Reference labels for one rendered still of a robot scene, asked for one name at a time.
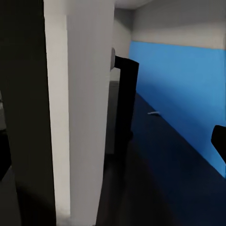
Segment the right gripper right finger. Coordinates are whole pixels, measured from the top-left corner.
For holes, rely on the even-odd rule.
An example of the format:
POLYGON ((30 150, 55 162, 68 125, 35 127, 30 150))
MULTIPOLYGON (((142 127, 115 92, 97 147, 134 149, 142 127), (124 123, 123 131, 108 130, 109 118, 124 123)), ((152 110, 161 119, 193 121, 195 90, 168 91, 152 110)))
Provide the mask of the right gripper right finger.
POLYGON ((226 163, 226 127, 215 126, 212 132, 211 142, 226 163))

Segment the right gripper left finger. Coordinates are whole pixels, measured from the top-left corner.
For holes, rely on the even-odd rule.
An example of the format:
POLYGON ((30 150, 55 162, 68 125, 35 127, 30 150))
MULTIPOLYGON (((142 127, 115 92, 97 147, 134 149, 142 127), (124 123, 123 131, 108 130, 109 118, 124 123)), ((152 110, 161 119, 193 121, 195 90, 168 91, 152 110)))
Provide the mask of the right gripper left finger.
POLYGON ((7 129, 0 130, 0 182, 12 164, 7 129))

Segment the monitor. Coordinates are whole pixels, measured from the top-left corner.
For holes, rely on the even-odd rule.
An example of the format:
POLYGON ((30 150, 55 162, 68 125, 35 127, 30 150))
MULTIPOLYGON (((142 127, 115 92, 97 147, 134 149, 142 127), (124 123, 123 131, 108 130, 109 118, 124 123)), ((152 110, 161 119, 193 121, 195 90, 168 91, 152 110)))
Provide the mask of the monitor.
POLYGON ((104 162, 133 139, 139 63, 115 55, 115 0, 0 0, 0 92, 22 226, 96 226, 104 162), (114 154, 110 70, 121 69, 114 154))

